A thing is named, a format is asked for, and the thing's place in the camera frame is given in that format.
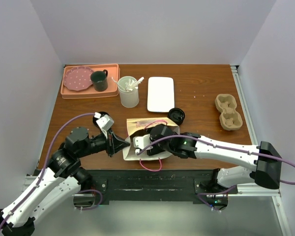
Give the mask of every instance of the white rectangular plate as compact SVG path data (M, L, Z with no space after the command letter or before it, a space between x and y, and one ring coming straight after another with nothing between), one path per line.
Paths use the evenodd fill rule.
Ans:
M149 112L169 112L175 107L174 80L169 77L150 77L147 90Z

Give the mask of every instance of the pink tray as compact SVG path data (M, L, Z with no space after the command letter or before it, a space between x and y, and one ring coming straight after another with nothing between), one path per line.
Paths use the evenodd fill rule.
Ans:
M63 85L63 78L68 70L71 70L72 68L77 67L77 66L78 65L72 65L72 66L66 66L64 68L62 82L61 82L61 90L60 90L62 98L72 99L72 98L112 97L112 96L117 96L119 94L118 87L117 87L116 83L114 83L114 81L112 80L112 77L116 81L119 80L120 69L119 69L118 64L82 65L82 66L88 66L93 71L98 71L98 70L107 70L108 71L108 77L107 77L108 88L103 92L96 91L94 89L94 86L91 86L84 91L72 91L72 90L67 89Z

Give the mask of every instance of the black cup lid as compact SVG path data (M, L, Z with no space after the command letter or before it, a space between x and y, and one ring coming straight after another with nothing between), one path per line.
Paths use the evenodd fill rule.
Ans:
M185 112L183 112L183 110L180 108L172 108L168 112L167 117L176 124L180 125L183 123L183 120L185 119Z

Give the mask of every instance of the paper bag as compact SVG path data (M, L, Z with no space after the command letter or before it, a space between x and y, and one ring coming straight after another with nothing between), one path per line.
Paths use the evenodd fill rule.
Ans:
M125 139L127 142L130 143L129 147L126 147L122 150L123 159L126 161L151 161L151 160L158 160L158 159L165 159L172 154L170 152L164 151L162 153L148 156L147 152L143 152L141 155L135 154L135 147L133 147L133 137L135 136L143 136L147 134L145 128L151 128L158 124L165 124L167 125L172 131L176 133L179 132L179 126L175 124L172 120L168 118L138 118L138 119L127 119L127 131L128 137Z

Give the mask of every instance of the red string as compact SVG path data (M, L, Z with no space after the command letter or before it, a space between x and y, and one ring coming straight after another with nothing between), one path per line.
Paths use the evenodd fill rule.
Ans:
M92 189L92 190L95 190L95 185L93 185L93 186L91 187L91 189ZM95 197L95 196L96 196L96 193L95 193L95 192L92 192L92 195L93 195L93 197Z
M158 120L156 120L156 121L154 121L154 122L148 124L146 127L144 127L144 129L148 128L151 124L154 124L154 123L156 123L156 122L164 122L164 123L166 123L166 125L168 124L167 121L165 121L164 119L158 119Z
M158 159L158 160L159 160L159 164L160 164L160 167L159 167L158 170L151 170L151 169L146 168L146 167L142 164L141 159L140 159L140 165L141 165L144 169L146 169L146 170L148 170L148 171L158 172L158 171L160 171L160 170L162 169L162 161L161 161L161 159Z

